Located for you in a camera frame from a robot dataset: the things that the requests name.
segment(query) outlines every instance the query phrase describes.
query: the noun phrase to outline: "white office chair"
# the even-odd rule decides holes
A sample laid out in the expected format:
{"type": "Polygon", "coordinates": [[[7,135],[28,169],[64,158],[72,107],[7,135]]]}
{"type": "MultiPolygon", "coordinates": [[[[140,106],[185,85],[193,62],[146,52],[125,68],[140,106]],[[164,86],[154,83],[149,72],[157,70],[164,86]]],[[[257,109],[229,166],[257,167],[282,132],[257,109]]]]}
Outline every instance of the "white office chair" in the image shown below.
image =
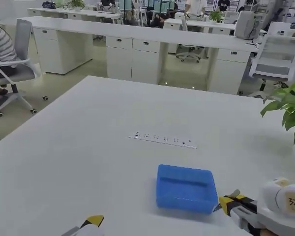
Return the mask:
{"type": "MultiPolygon", "coordinates": [[[[182,21],[182,30],[183,31],[188,31],[188,26],[187,26],[187,20],[186,20],[186,17],[183,16],[181,18],[181,21],[182,21]]],[[[201,59],[201,54],[196,54],[194,52],[192,52],[194,49],[197,48],[197,46],[192,46],[192,45],[182,45],[183,47],[187,47],[189,48],[188,52],[185,52],[185,53],[178,53],[176,54],[176,57],[179,58],[179,57],[182,57],[181,58],[181,61],[184,61],[186,58],[193,58],[196,60],[197,63],[200,62],[200,59],[201,59]]]]}
{"type": "Polygon", "coordinates": [[[237,11],[227,11],[224,16],[223,23],[233,24],[238,19],[239,12],[237,11]]]}
{"type": "Polygon", "coordinates": [[[266,81],[280,82],[282,86],[295,82],[295,37],[266,35],[257,56],[252,59],[249,76],[262,79],[259,91],[249,97],[266,98],[266,81]]]}
{"type": "Polygon", "coordinates": [[[287,22],[271,22],[270,27],[267,31],[269,35],[283,35],[292,36],[295,29],[291,29],[291,23],[287,22]]]}
{"type": "MultiPolygon", "coordinates": [[[[12,93],[8,93],[8,99],[0,106],[0,110],[8,105],[10,102],[14,100],[20,100],[32,114],[36,114],[37,110],[34,109],[29,102],[27,102],[23,96],[24,94],[19,92],[16,83],[20,81],[32,80],[36,77],[40,77],[40,72],[35,68],[35,66],[31,63],[28,58],[28,49],[30,42],[30,34],[31,34],[32,26],[31,22],[25,20],[17,20],[16,24],[16,35],[15,35],[15,51],[20,60],[18,61],[9,61],[9,62],[0,62],[0,73],[4,76],[4,78],[0,79],[0,86],[11,84],[12,93]],[[16,66],[16,74],[8,77],[1,70],[2,66],[16,66]]],[[[44,96],[43,99],[45,101],[48,100],[48,97],[44,96]]]]}

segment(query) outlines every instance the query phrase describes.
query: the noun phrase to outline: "green plant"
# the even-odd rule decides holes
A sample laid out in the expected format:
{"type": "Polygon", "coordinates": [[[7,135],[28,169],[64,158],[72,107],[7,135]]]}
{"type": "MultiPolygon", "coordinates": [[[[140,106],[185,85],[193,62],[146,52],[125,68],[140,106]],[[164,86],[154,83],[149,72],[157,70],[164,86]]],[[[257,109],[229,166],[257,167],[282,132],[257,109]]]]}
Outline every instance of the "green plant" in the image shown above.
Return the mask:
{"type": "Polygon", "coordinates": [[[295,84],[289,88],[278,88],[266,99],[264,104],[269,99],[274,101],[268,103],[263,110],[260,112],[263,117],[267,111],[285,110],[282,119],[282,127],[288,131],[295,126],[295,84]]]}
{"type": "Polygon", "coordinates": [[[72,7],[85,7],[85,3],[83,2],[83,0],[71,0],[68,2],[68,5],[71,5],[72,7]]]}
{"type": "Polygon", "coordinates": [[[210,20],[220,22],[222,20],[222,13],[220,11],[212,11],[209,15],[210,20]]]}

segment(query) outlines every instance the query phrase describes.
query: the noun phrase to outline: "blue tray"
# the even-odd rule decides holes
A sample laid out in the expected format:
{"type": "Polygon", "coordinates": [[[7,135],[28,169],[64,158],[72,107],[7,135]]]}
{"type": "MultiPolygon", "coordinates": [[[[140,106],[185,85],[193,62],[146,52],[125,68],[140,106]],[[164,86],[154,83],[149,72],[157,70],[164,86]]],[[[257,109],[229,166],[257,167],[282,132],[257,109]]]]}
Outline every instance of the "blue tray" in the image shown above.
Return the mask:
{"type": "Polygon", "coordinates": [[[218,205],[212,172],[159,165],[156,204],[163,208],[211,214],[218,205]]]}

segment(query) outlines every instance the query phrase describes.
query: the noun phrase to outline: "tiled floor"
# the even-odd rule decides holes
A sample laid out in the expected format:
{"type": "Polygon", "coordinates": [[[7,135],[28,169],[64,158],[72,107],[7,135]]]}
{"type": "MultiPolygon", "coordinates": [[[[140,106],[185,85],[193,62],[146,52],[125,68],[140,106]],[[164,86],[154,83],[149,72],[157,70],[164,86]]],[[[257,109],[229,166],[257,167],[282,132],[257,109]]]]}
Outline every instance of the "tiled floor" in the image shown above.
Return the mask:
{"type": "MultiPolygon", "coordinates": [[[[30,42],[29,56],[35,63],[38,63],[35,41],[33,39],[30,42]]],[[[200,63],[196,63],[193,60],[181,62],[175,55],[168,55],[165,73],[160,81],[160,85],[206,90],[205,74],[207,72],[207,64],[208,61],[206,59],[201,59],[200,63]]],[[[65,76],[45,74],[41,78],[18,83],[17,85],[19,90],[27,92],[27,100],[39,112],[87,75],[107,77],[104,41],[94,41],[92,61],[69,72],[65,76]],[[43,101],[43,95],[48,96],[49,101],[43,101]]],[[[0,139],[33,116],[19,102],[10,104],[2,112],[4,117],[0,118],[0,139]]]]}

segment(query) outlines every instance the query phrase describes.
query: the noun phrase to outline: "drawer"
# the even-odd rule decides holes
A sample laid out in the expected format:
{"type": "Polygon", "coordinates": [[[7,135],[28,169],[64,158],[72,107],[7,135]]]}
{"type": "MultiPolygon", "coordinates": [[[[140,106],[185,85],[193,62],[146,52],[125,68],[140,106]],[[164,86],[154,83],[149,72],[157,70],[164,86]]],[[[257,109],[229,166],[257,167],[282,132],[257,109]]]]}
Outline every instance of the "drawer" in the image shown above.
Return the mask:
{"type": "Polygon", "coordinates": [[[213,28],[212,33],[230,35],[231,30],[230,29],[213,28]]]}
{"type": "Polygon", "coordinates": [[[164,28],[171,29],[171,30],[180,30],[180,24],[169,24],[169,23],[166,23],[165,21],[164,28]]]}
{"type": "Polygon", "coordinates": [[[57,30],[34,28],[35,38],[58,40],[57,30]]]}
{"type": "Polygon", "coordinates": [[[75,14],[75,13],[68,13],[68,19],[82,20],[82,15],[81,14],[75,14]]]}
{"type": "Polygon", "coordinates": [[[106,37],[106,47],[132,49],[132,39],[106,37]]]}
{"type": "Polygon", "coordinates": [[[40,16],[40,11],[28,9],[28,16],[40,16]]]}
{"type": "Polygon", "coordinates": [[[217,54],[217,59],[247,63],[249,56],[250,56],[250,52],[219,49],[217,54]]]}
{"type": "Polygon", "coordinates": [[[160,46],[161,46],[160,42],[133,39],[134,50],[159,53],[160,46]]]}

